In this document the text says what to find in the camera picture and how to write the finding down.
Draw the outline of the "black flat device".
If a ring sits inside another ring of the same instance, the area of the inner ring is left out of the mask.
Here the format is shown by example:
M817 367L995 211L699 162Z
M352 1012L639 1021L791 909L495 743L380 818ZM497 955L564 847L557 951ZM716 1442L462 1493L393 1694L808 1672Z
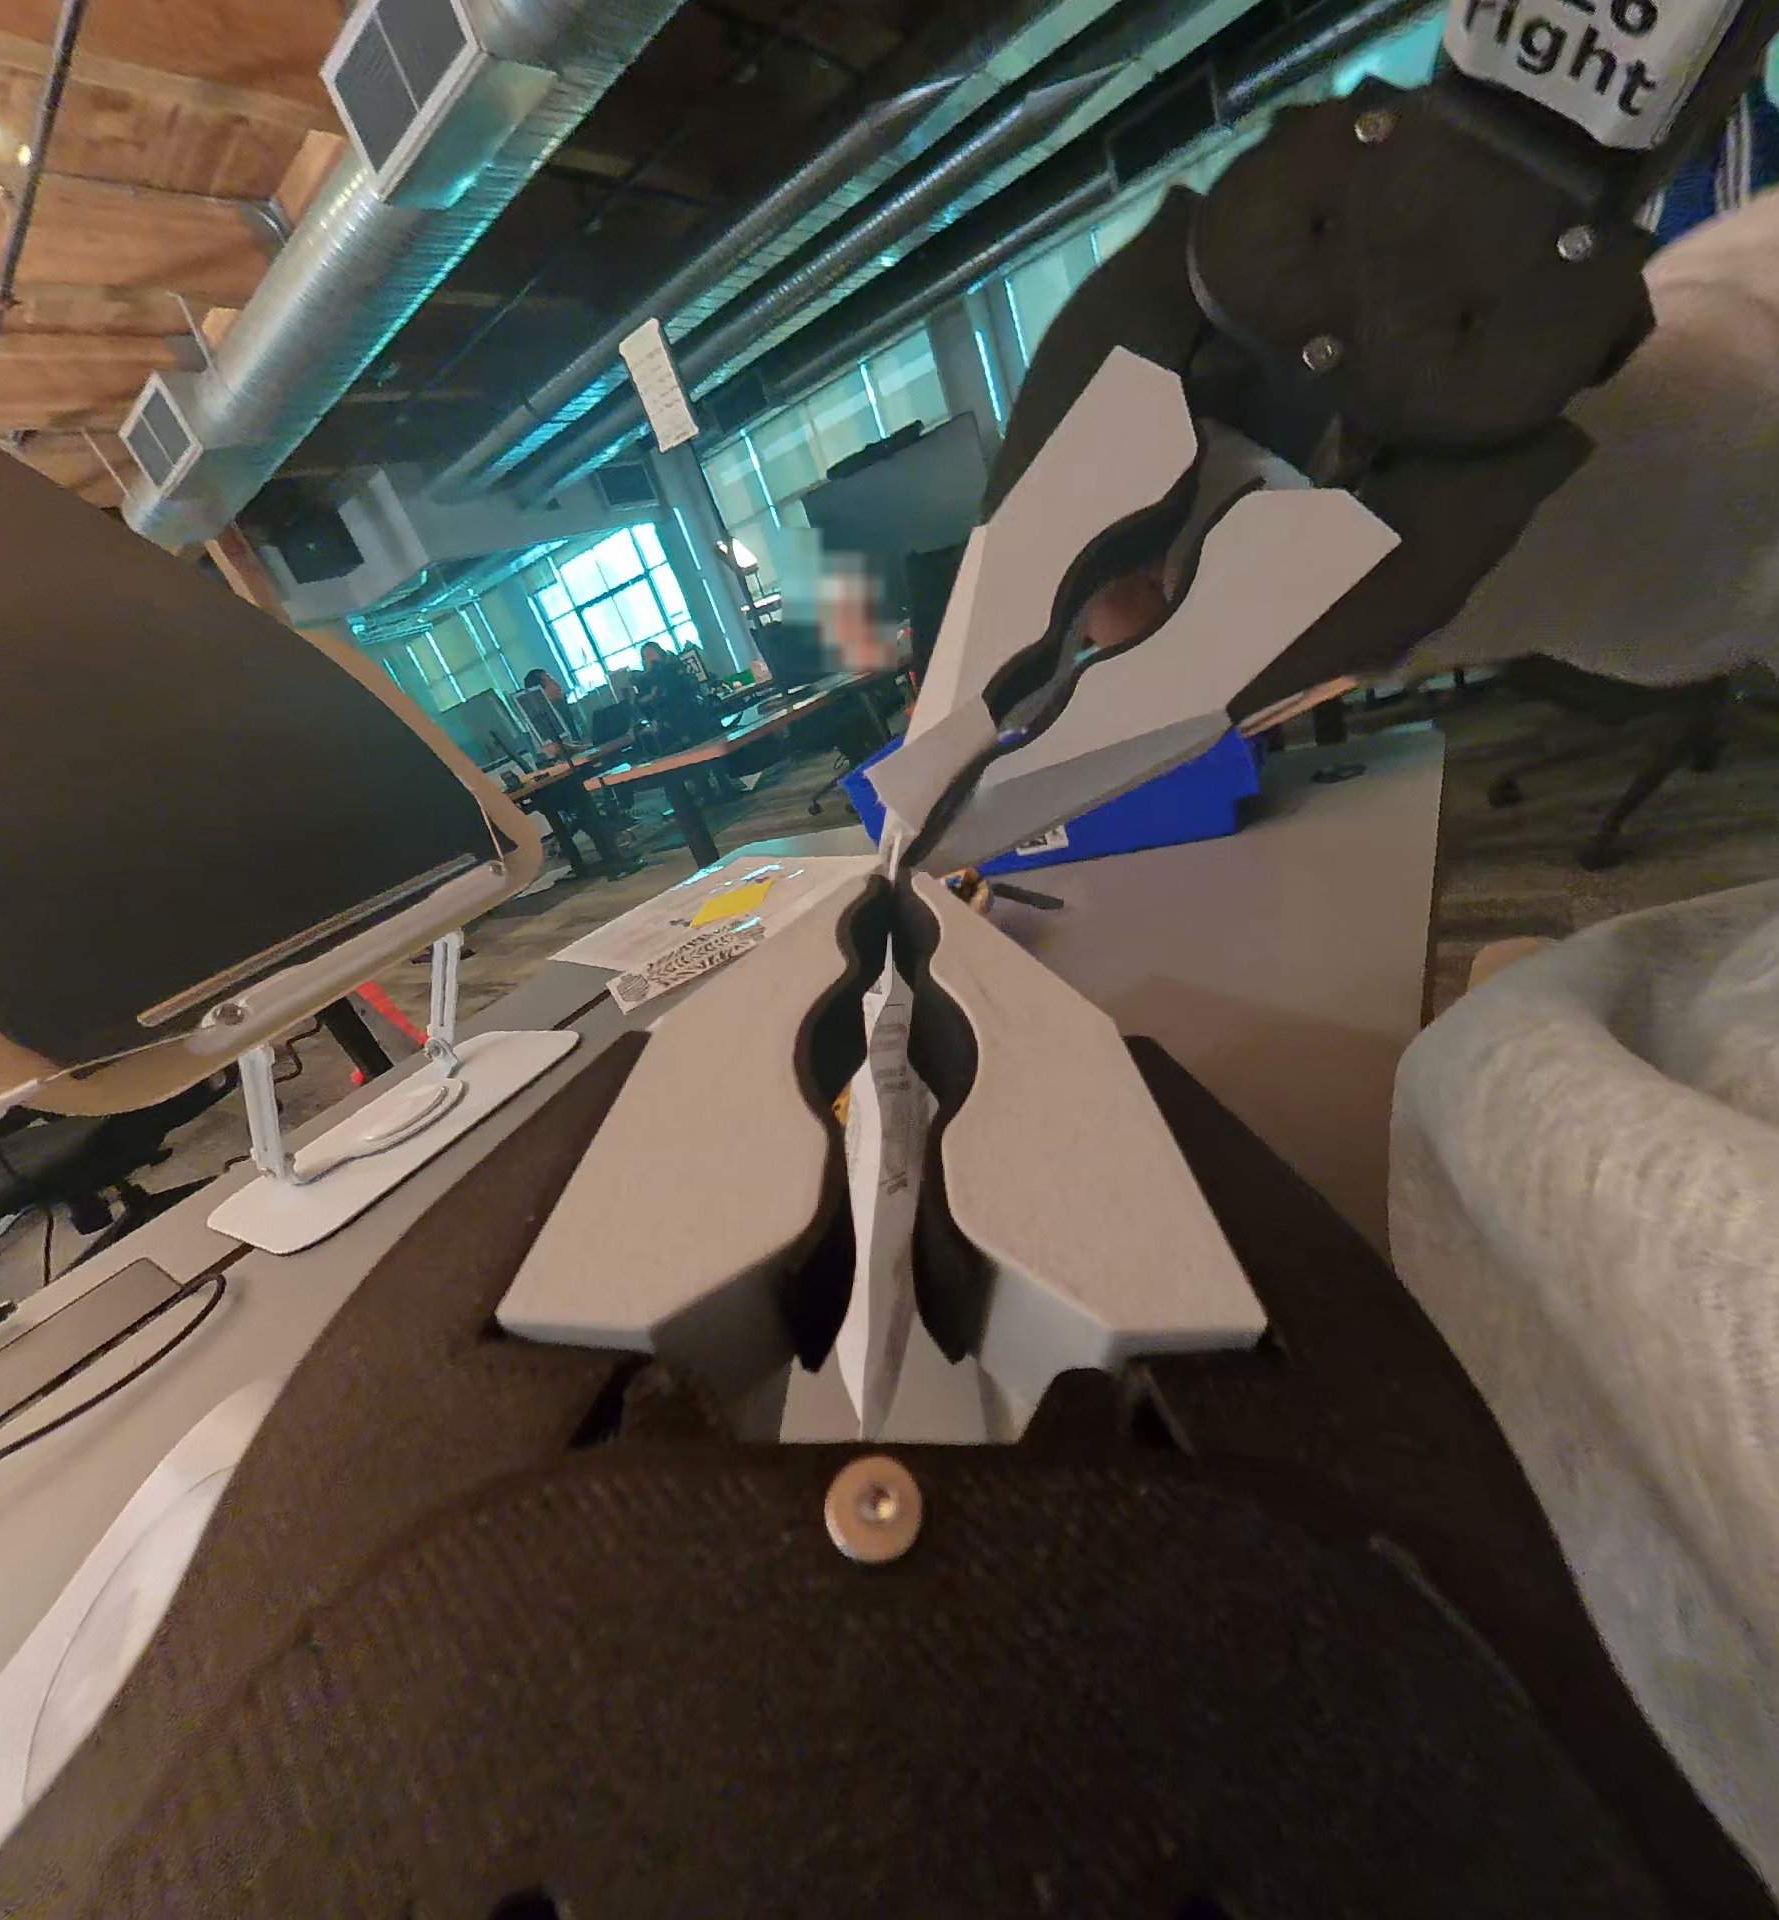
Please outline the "black flat device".
M179 1294L160 1266L130 1262L49 1314L24 1304L0 1323L0 1403L17 1403L57 1380L92 1352L120 1342Z

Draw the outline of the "sticker sheet with yellow label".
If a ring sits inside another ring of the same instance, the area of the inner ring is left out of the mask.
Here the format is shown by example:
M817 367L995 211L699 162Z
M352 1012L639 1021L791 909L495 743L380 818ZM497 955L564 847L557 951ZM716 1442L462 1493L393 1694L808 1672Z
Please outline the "sticker sheet with yellow label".
M686 929L690 929L688 923L694 912L712 895L749 877L773 877L775 882L760 918L749 920L756 920L765 927L765 936L779 933L779 927L800 918L829 885L847 877L850 867L853 860L848 857L731 857L730 861L686 877L609 924L576 937L559 951L554 961L559 966L584 966L604 974L634 970L643 961L678 942Z

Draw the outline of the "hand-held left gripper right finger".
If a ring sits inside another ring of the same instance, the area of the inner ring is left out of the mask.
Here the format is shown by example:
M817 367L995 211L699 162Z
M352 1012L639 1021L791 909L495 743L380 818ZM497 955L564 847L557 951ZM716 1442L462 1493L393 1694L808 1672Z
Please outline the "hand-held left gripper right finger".
M913 1284L938 1350L983 1374L1253 1350L1267 1317L1115 1023L933 877L899 885L892 955L933 1102Z

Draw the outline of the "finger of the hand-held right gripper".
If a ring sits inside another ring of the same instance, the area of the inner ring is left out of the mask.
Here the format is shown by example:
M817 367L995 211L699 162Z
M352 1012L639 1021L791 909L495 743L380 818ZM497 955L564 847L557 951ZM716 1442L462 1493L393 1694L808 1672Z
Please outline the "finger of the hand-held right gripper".
M1073 667L1028 730L998 740L972 698L943 725L941 749L902 749L902 871L975 867L1211 749L1240 688L1398 543L1352 493L1237 499L1167 620Z
M1155 531L1193 467L1181 373L1115 348L963 550L902 745L869 769L883 821L941 821L963 774L1047 720L1115 547Z

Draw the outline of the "blue plastic bin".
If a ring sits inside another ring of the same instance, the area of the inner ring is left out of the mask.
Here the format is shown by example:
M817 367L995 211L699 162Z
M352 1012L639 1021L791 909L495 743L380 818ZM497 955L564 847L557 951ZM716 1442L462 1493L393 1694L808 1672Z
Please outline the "blue plastic bin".
M1136 852L1183 849L1230 839L1260 816L1253 748L1225 735L1202 755L1093 806L1047 824L1028 839L995 847L985 829L960 827L925 854L925 871L975 868L985 877L1028 877Z

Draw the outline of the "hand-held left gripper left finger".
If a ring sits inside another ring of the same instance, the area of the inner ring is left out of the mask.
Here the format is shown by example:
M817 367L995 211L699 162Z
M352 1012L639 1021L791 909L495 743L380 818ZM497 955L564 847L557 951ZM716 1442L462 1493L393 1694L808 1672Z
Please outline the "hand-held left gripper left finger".
M866 1064L892 929L880 873L657 1017L495 1323L688 1374L817 1369L857 1270L835 1101Z

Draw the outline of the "ribbed silver duct with vents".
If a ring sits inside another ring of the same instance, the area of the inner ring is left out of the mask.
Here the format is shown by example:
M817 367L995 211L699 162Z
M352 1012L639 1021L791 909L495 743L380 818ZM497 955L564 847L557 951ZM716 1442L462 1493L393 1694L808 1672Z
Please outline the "ribbed silver duct with vents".
M154 373L121 434L126 526L212 541L603 104L678 4L364 4L320 80L341 159L206 371Z

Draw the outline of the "person's grey hoodie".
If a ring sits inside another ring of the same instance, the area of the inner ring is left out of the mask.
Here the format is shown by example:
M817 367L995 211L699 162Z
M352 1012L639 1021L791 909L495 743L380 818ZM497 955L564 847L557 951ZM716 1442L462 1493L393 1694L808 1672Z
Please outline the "person's grey hoodie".
M1531 945L1431 1021L1388 1237L1779 1908L1779 879Z

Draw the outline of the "background wooden desk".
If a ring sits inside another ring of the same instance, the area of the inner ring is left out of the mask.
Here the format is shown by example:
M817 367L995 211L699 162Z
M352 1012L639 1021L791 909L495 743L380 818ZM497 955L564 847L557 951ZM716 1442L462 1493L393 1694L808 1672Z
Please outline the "background wooden desk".
M592 797L606 790L634 790L639 786L655 788L681 830L694 868L706 871L722 854L708 834L699 797L690 792L690 774L703 768L725 764L737 755L753 753L770 736L788 735L805 721L820 720L826 711L841 711L847 706L857 706L859 716L869 725L871 736L883 743L886 730L875 706L875 697L882 688L908 697L915 692L915 673L909 668L841 673L811 692L783 697L765 708L756 708L754 716L737 720L712 740L667 755L622 758L619 749L625 743L611 743L606 749L582 753L548 769L519 778L515 788L506 790L502 797L519 802L524 810L539 810L552 824L564 807L570 807L576 829L596 847L600 860L606 867L615 867L609 824L600 816Z

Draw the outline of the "person's right hand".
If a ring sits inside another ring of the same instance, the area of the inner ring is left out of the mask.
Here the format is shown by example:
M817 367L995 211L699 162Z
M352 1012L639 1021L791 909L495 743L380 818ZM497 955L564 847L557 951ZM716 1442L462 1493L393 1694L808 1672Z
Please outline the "person's right hand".
M1162 569L1134 569L1098 589L1079 612L1079 645L1118 651L1155 630L1171 608Z

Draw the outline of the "black office chair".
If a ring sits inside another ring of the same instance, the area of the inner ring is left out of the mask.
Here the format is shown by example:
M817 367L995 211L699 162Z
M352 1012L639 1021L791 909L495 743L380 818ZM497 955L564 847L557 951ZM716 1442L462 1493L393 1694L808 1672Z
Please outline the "black office chair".
M1643 688L1531 655L1505 667L1498 683L1530 706L1545 708L1551 730L1537 753L1484 788L1490 810L1525 806L1531 781L1606 753L1637 755L1627 786L1572 849L1572 863L1589 873L1610 871L1627 860L1624 829L1673 778L1707 778L1741 745L1779 755L1779 683L1765 670Z

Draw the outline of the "white paper sign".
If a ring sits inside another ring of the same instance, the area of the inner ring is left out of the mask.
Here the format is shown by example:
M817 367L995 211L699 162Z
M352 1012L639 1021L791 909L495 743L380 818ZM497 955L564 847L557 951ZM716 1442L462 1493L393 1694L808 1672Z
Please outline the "white paper sign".
M617 343L617 355L657 451L675 452L681 446L690 446L700 430L661 321L648 317L634 326Z

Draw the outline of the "small white paper bag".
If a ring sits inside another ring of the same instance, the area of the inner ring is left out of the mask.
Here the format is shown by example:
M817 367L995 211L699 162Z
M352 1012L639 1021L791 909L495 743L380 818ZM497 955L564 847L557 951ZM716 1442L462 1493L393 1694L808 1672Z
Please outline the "small white paper bag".
M863 1064L843 1110L853 1284L833 1362L857 1433L886 1445L998 1445L998 1399L981 1369L949 1362L915 1300L915 1214L933 1101L908 1056L913 989L894 966L862 1000Z

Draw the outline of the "large black monitor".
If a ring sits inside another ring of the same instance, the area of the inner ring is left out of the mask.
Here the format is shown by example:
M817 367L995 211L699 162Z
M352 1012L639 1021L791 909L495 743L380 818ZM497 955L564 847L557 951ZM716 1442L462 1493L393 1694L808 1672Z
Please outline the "large black monitor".
M957 556L985 487L977 420L913 425L847 463L802 496L822 565L863 565L892 589L913 556Z

